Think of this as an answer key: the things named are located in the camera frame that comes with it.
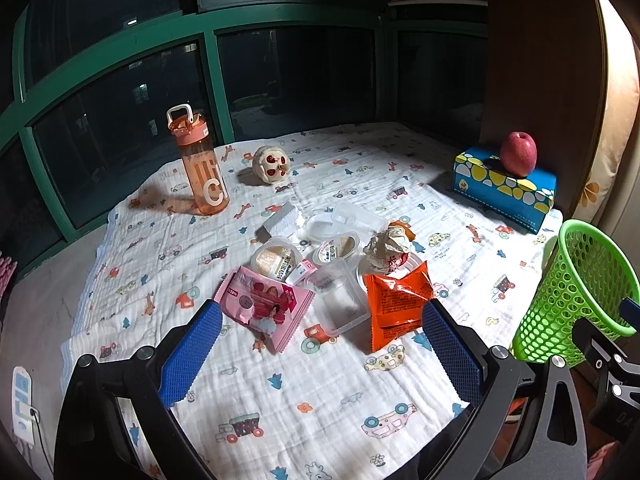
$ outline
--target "bed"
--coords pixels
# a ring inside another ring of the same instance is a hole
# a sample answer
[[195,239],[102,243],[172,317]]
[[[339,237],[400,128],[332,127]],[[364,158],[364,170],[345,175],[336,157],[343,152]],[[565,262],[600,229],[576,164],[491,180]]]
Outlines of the bed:
[[[249,179],[250,156],[279,144],[291,158],[276,186]],[[458,150],[397,123],[348,124],[216,149],[229,207],[194,208],[180,160],[164,165],[109,215],[108,230],[62,346],[63,391],[82,354],[128,358],[185,324],[228,272],[259,247],[256,231],[287,200],[309,216],[338,200],[400,220],[417,235],[434,291],[488,345],[508,347],[562,222],[539,234],[450,192]],[[308,253],[313,244],[297,239]],[[307,352],[305,339],[318,347]],[[389,369],[377,362],[392,359]],[[126,426],[144,469],[161,477],[131,405]],[[225,479],[382,479],[415,456],[465,403],[417,330],[370,352],[370,324],[337,338],[311,305],[282,354],[226,318],[186,398],[172,411],[201,458]]]

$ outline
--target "red apple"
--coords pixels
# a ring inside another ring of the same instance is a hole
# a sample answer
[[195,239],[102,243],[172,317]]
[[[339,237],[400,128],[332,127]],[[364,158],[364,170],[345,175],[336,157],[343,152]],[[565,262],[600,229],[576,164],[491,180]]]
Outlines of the red apple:
[[511,132],[500,147],[500,161],[504,169],[525,178],[536,167],[536,143],[525,132]]

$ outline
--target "white bed sheet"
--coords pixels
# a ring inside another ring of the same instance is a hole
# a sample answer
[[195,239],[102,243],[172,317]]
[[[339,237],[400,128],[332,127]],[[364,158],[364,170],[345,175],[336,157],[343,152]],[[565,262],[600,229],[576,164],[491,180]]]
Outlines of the white bed sheet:
[[[250,176],[248,155],[262,144],[279,144],[291,157],[291,175],[277,187],[256,186]],[[223,276],[248,263],[259,246],[255,232],[287,200],[306,216],[345,200],[409,223],[416,252],[428,261],[436,293],[454,319],[487,345],[508,347],[562,218],[552,210],[536,236],[453,194],[457,151],[397,123],[221,146],[216,153],[231,203],[213,217],[194,209],[181,161],[166,164],[110,213],[62,346],[63,390],[82,354],[101,362],[128,358],[187,323]],[[299,246],[312,250],[306,240]],[[304,330],[318,323],[313,305],[278,355],[247,328],[226,317],[224,323],[188,396],[172,408],[220,480],[385,478],[465,405],[422,330],[393,342],[402,358],[383,371],[364,368],[368,322],[313,354],[303,352]],[[121,406],[143,467],[161,478],[130,403]],[[235,435],[233,419],[249,414],[259,415],[250,424],[260,430],[227,438]],[[383,425],[368,428],[371,416]]]

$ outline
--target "green plastic basket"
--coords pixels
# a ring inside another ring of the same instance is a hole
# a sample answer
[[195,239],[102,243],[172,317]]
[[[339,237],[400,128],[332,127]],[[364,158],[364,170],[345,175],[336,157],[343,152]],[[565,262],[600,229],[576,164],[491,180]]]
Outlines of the green plastic basket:
[[632,336],[618,313],[620,301],[640,300],[638,278],[626,256],[603,232],[580,220],[567,220],[558,251],[513,339],[513,354],[546,362],[553,354],[569,366],[584,361],[571,340],[576,319],[589,318],[611,340]]

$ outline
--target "orange water bottle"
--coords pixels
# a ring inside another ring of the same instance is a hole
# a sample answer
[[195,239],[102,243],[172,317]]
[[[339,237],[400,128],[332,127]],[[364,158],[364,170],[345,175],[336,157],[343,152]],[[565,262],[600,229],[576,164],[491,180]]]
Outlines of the orange water bottle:
[[[186,115],[172,119],[171,113],[182,109],[187,111]],[[198,209],[205,215],[220,213],[229,205],[229,193],[220,174],[204,117],[194,113],[188,104],[183,104],[169,108],[166,118],[169,131],[178,143]]]

